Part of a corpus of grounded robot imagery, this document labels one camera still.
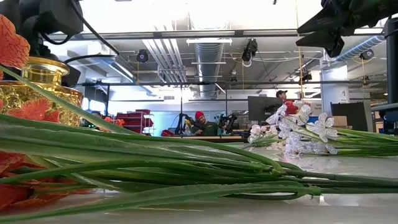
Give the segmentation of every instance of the pillar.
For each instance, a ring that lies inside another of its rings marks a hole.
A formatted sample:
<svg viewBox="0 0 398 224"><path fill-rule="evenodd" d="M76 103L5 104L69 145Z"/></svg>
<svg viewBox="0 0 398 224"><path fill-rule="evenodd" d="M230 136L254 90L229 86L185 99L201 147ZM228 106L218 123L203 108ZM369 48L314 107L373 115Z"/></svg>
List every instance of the pillar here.
<svg viewBox="0 0 398 224"><path fill-rule="evenodd" d="M339 63L333 66L323 67L321 81L345 81L347 80L347 65ZM331 103L349 103L348 84L321 84L322 111L331 116Z"/></svg>

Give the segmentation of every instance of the black stand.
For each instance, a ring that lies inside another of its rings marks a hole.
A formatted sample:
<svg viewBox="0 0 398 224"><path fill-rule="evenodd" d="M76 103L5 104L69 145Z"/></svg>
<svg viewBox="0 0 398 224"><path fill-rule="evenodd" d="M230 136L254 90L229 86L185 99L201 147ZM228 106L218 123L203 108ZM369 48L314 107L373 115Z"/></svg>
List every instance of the black stand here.
<svg viewBox="0 0 398 224"><path fill-rule="evenodd" d="M398 103L398 18L389 19L385 25L387 40L387 89L388 105ZM385 134L396 134L398 108L393 106L388 110L380 110L384 123Z"/></svg>
<svg viewBox="0 0 398 224"><path fill-rule="evenodd" d="M389 19L385 26L387 40L388 103L398 103L398 18Z"/></svg>

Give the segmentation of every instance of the workshop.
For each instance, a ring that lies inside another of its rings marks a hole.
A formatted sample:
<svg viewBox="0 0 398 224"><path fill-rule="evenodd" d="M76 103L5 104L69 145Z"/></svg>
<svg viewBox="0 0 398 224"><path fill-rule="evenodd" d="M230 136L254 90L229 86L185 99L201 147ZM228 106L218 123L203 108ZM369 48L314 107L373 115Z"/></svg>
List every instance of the workshop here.
<svg viewBox="0 0 398 224"><path fill-rule="evenodd" d="M397 1L0 0L0 30L0 223L398 219Z"/></svg>

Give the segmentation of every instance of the gold vase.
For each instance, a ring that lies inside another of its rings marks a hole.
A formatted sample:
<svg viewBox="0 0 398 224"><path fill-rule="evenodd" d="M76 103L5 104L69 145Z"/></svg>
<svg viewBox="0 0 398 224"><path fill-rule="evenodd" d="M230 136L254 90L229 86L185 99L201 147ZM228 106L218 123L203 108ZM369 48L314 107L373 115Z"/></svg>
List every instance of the gold vase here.
<svg viewBox="0 0 398 224"><path fill-rule="evenodd" d="M69 67L62 62L46 58L29 57L25 67L21 69L22 77L34 82L45 90L51 91L69 103L81 107L83 94L77 90L61 86L62 76L69 74ZM3 107L0 113L6 114L9 110L22 108L29 100L44 98L33 89L19 81L0 81L0 100ZM58 110L62 124L79 126L80 117L71 111L52 103L51 110Z"/></svg>

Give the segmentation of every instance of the computer monitor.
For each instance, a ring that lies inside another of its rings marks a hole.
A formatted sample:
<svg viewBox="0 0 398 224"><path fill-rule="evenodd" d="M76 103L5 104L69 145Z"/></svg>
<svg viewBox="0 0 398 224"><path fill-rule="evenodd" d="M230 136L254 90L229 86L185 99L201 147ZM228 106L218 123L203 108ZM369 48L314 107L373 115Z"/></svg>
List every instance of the computer monitor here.
<svg viewBox="0 0 398 224"><path fill-rule="evenodd" d="M251 121L265 121L273 115L278 108L283 104L283 101L274 97L265 96L249 96L249 120Z"/></svg>

